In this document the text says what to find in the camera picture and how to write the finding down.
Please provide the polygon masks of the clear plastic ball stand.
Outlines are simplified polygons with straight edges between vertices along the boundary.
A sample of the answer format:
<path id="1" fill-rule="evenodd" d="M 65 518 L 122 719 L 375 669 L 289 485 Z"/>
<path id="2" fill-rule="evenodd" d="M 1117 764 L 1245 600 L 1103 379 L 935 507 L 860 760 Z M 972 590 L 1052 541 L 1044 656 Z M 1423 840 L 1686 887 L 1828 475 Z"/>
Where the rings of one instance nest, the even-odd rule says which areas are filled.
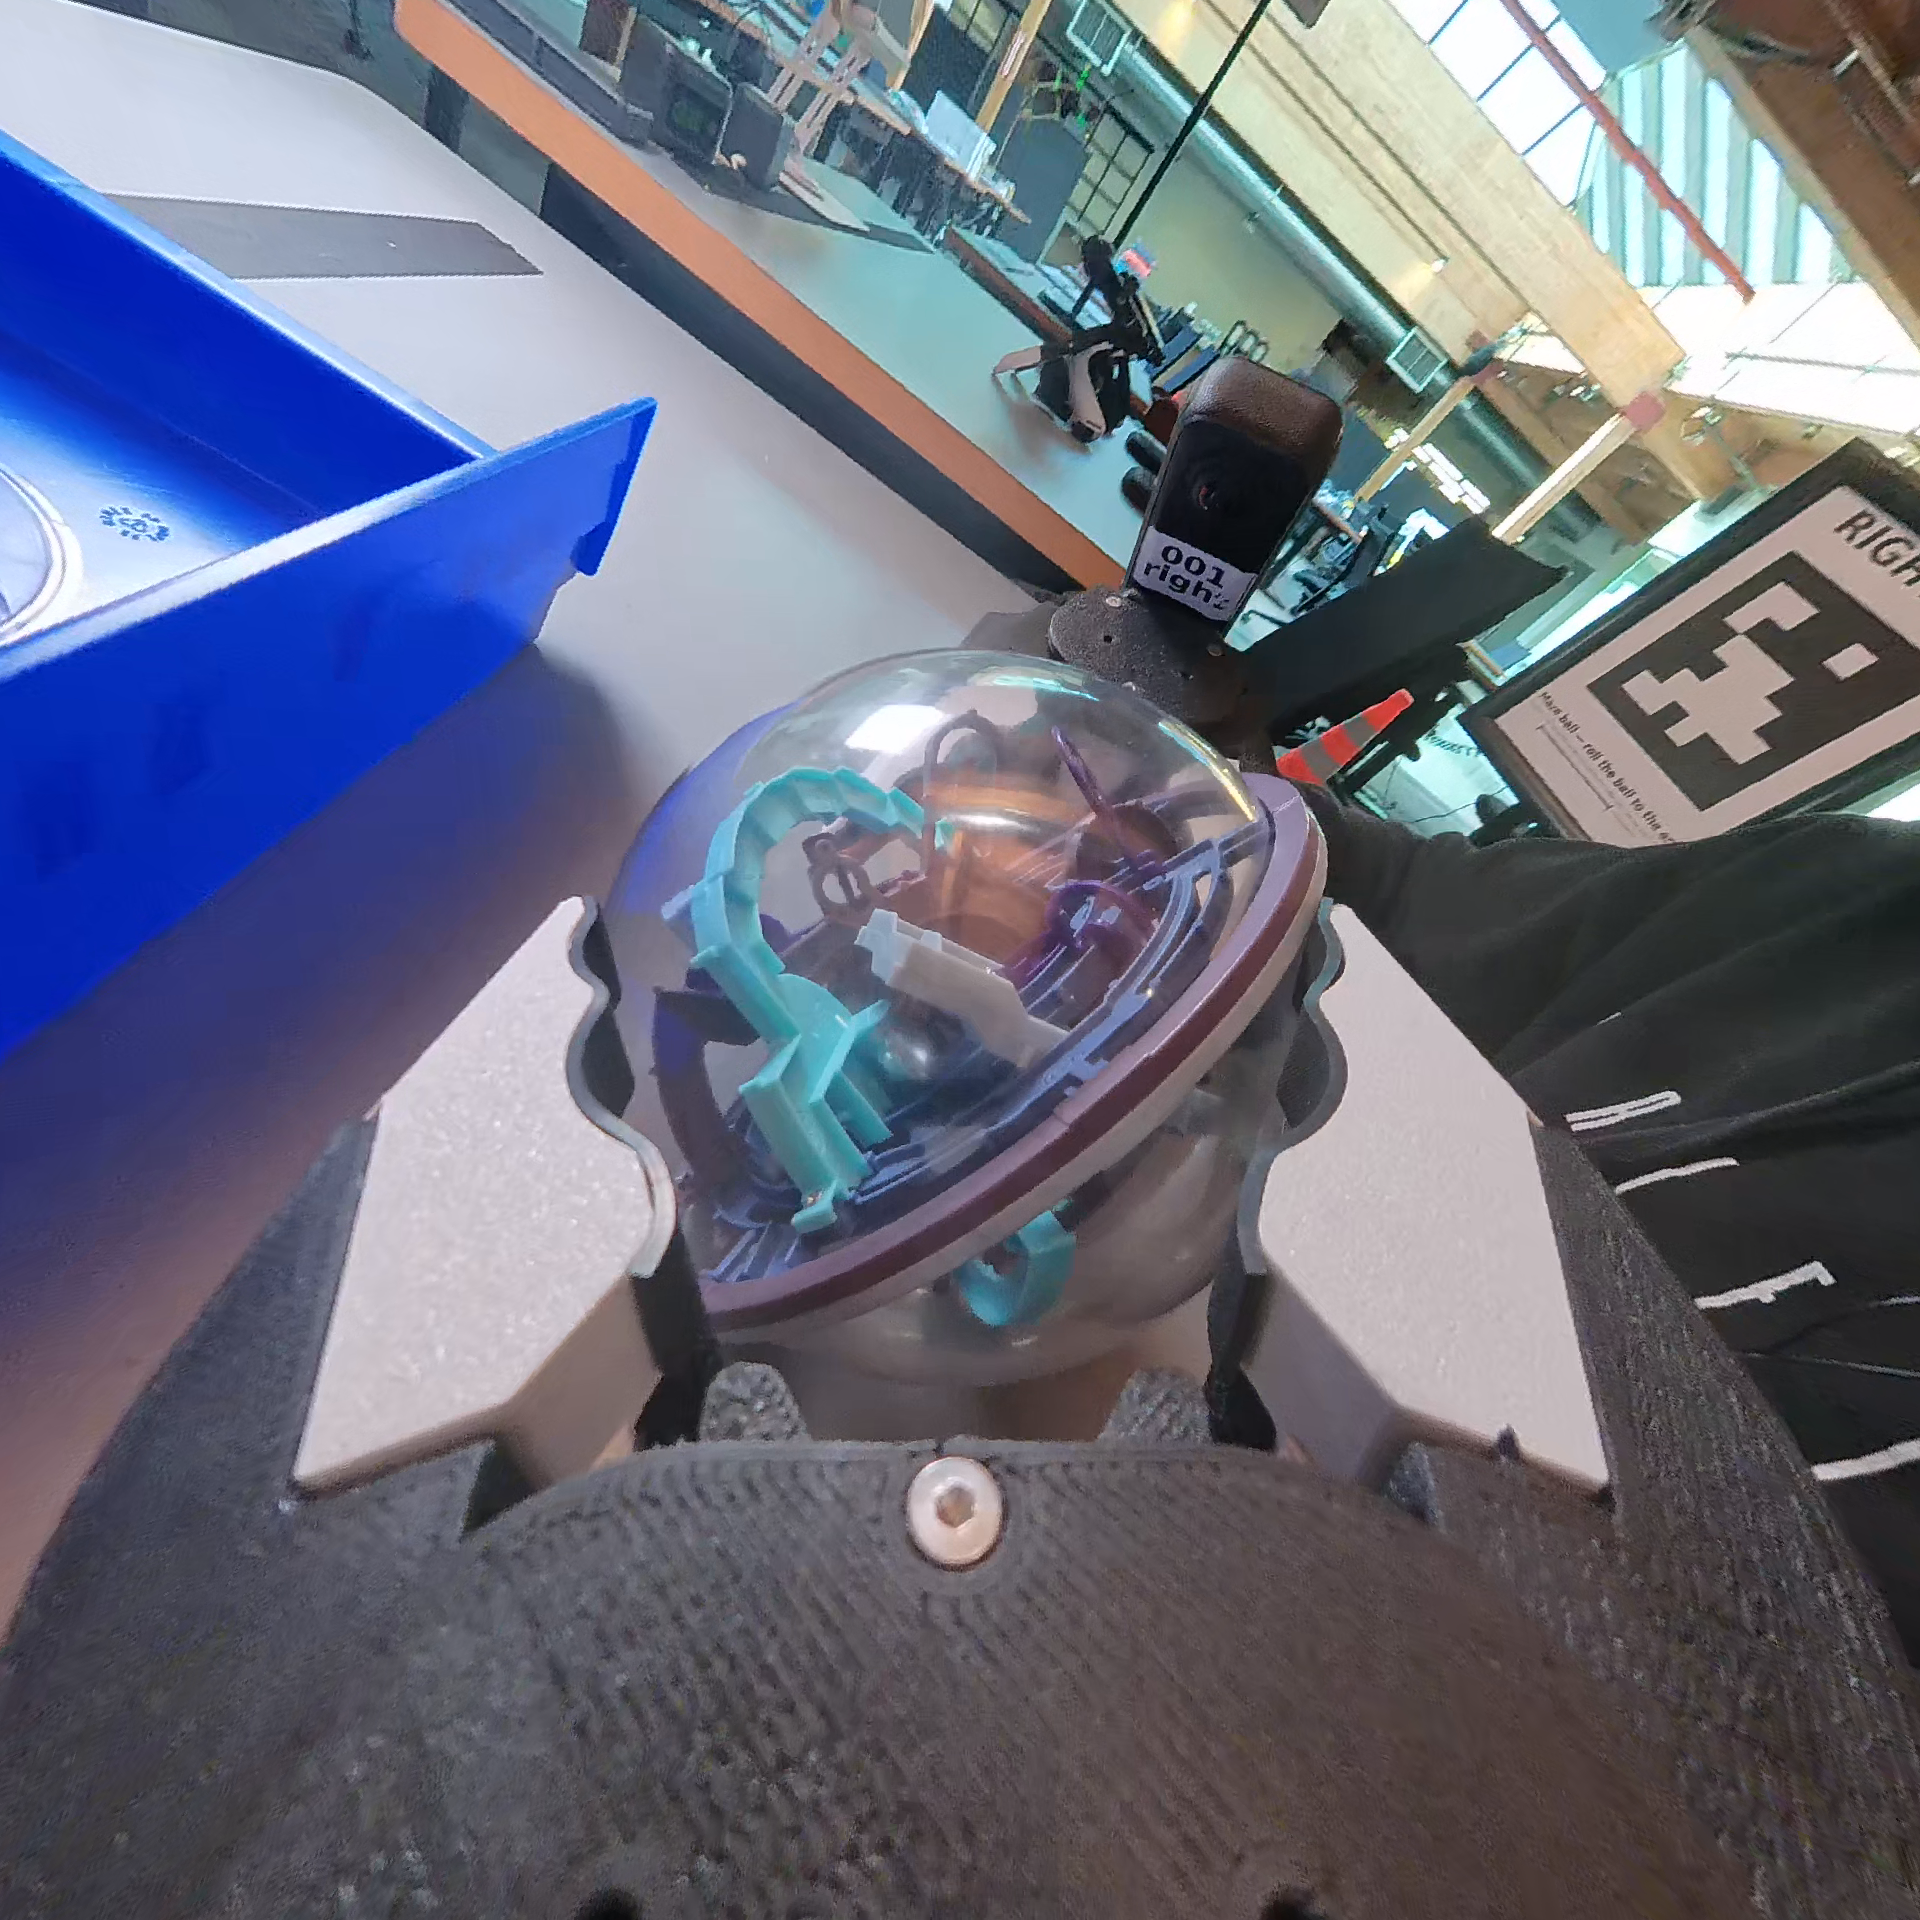
<path id="1" fill-rule="evenodd" d="M 3 647 L 59 622 L 81 579 L 81 548 L 57 507 L 3 466 Z"/>

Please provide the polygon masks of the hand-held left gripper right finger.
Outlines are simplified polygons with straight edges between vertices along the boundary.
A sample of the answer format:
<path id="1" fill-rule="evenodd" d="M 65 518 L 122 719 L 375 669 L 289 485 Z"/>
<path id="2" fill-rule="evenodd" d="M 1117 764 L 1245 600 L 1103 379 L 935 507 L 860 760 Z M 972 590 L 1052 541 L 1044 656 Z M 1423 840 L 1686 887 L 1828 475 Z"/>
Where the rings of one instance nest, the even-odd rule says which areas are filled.
<path id="1" fill-rule="evenodd" d="M 1277 1066 L 1209 1295 L 1217 1436 L 1372 1488 L 1429 1444 L 1602 1492 L 1538 1122 L 1349 908 L 1300 933 L 1255 1023 Z"/>

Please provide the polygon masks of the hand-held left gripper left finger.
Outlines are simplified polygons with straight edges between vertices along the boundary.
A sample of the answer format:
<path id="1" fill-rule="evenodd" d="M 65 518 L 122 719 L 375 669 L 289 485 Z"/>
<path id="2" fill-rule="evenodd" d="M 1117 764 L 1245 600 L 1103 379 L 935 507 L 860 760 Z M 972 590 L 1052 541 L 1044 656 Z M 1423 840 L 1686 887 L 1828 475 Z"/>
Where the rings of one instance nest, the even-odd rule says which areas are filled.
<path id="1" fill-rule="evenodd" d="M 301 1492 L 476 1444 L 539 1491 L 609 1460 L 662 1383 L 638 1283 L 677 1197 L 625 1117 L 602 933 L 597 901 L 559 901 L 378 1101 Z"/>

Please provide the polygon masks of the long pale desk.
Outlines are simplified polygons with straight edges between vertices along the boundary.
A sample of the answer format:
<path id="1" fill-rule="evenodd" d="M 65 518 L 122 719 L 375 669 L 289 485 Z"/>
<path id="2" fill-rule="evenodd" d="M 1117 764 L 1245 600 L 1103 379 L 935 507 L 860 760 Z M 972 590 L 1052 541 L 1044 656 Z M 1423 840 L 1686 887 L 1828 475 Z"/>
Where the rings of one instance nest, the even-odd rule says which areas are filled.
<path id="1" fill-rule="evenodd" d="M 543 159 L 541 219 L 659 312 L 1009 579 L 1123 587 L 1123 438 L 1078 444 L 994 375 L 1035 333 L 946 251 L 797 221 L 620 140 L 579 108 L 585 63 L 514 4 L 397 3 L 393 22 L 430 67 L 426 128 L 452 151 L 469 110 L 510 128 Z"/>

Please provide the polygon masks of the black-framed marker sign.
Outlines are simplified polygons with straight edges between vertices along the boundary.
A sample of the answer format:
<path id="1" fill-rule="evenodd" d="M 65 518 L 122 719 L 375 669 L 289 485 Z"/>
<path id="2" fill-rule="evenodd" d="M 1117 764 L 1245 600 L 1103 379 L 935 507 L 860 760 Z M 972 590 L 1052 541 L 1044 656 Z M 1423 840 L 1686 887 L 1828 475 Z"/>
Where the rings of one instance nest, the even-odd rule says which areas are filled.
<path id="1" fill-rule="evenodd" d="M 1693 844 L 1915 787 L 1918 485 L 1850 440 L 1463 728 L 1548 828 Z"/>

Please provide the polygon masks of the spare hand-held gripper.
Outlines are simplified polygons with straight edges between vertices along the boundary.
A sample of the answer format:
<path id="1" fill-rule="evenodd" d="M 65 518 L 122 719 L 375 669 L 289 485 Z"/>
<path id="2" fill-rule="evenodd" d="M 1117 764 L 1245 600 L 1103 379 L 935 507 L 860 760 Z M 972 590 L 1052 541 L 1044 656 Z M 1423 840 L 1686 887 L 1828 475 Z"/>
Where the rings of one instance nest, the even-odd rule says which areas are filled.
<path id="1" fill-rule="evenodd" d="M 1084 291 L 1060 340 L 1009 352 L 994 379 L 1035 372 L 1034 400 L 1066 426 L 1074 440 L 1103 440 L 1127 415 L 1131 366 L 1159 367 L 1165 355 L 1162 325 L 1143 294 L 1130 258 L 1100 232 L 1084 239 Z"/>

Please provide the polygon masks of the black backpack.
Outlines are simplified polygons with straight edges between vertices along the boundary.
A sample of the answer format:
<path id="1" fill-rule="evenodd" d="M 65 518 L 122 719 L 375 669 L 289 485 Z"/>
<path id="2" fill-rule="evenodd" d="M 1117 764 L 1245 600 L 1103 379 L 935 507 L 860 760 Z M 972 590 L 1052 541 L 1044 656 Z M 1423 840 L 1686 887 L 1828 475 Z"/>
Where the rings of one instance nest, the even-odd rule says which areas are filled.
<path id="1" fill-rule="evenodd" d="M 1613 1015 L 1495 1061 L 1580 1136 L 1918 1636 L 1915 1018 L 1743 1039 Z"/>

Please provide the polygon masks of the black office chair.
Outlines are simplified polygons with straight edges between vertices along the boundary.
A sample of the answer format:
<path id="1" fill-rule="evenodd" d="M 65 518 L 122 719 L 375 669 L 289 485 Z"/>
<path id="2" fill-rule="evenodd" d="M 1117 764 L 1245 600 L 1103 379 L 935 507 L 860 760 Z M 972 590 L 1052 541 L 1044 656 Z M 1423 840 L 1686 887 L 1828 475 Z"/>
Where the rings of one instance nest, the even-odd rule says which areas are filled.
<path id="1" fill-rule="evenodd" d="M 1310 607 L 1244 653 L 1255 717 L 1281 735 L 1346 719 L 1396 690 L 1423 694 L 1466 671 L 1463 647 L 1565 580 L 1481 518 Z"/>

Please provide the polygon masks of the clear plastic maze ball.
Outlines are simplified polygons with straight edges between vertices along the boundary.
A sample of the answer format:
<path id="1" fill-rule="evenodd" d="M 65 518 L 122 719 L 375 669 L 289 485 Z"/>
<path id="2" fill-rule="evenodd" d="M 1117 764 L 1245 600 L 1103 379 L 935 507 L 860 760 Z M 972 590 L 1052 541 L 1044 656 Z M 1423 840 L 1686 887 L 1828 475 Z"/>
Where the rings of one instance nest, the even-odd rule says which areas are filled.
<path id="1" fill-rule="evenodd" d="M 987 1386 L 1204 1299 L 1287 1138 L 1326 868 L 1299 787 L 1066 663 L 883 658 L 726 735 L 602 908 L 717 1341 Z"/>

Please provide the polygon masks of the orange traffic cone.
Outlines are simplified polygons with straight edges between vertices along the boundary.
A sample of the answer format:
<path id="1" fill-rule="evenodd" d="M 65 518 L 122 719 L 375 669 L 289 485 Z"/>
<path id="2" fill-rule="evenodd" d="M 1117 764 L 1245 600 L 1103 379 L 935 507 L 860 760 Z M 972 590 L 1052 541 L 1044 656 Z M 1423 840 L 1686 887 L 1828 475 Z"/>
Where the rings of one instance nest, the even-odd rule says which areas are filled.
<path id="1" fill-rule="evenodd" d="M 1411 692 L 1396 688 L 1349 719 L 1322 727 L 1277 756 L 1277 774 L 1295 784 L 1331 784 L 1411 706 Z"/>

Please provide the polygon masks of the blue plastic bin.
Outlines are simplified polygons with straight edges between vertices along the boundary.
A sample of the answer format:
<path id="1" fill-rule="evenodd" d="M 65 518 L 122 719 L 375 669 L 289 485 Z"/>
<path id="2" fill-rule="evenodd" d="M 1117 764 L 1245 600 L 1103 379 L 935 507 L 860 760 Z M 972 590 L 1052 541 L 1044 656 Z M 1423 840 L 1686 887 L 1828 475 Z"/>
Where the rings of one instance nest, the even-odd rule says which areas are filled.
<path id="1" fill-rule="evenodd" d="M 492 448 L 4 136 L 4 466 L 82 579 L 3 661 L 4 1052 L 541 630 L 657 418 Z"/>

